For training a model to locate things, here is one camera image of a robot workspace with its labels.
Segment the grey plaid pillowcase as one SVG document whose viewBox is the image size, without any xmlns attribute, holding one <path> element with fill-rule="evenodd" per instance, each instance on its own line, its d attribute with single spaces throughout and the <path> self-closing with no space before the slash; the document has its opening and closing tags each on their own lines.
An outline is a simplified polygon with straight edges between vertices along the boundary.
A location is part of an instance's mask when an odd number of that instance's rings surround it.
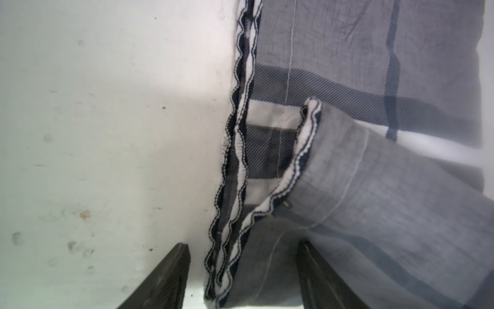
<svg viewBox="0 0 494 309">
<path fill-rule="evenodd" d="M 492 308 L 484 1 L 239 1 L 208 308 L 303 306 L 310 242 L 369 308 Z"/>
</svg>

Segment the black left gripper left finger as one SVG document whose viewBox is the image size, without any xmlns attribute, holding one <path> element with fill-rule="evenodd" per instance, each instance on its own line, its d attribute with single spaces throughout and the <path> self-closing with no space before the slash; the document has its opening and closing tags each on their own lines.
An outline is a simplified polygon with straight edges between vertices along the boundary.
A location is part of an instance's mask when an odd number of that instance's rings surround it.
<svg viewBox="0 0 494 309">
<path fill-rule="evenodd" d="M 184 243 L 177 243 L 118 308 L 181 309 L 189 267 L 189 246 Z"/>
</svg>

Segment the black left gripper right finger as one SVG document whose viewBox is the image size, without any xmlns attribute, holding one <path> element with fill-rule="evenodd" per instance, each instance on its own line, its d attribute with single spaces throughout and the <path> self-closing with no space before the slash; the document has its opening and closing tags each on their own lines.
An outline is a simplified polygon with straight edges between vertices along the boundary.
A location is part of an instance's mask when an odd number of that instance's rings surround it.
<svg viewBox="0 0 494 309">
<path fill-rule="evenodd" d="M 305 309 L 369 309 L 307 240 L 298 244 L 296 264 Z"/>
</svg>

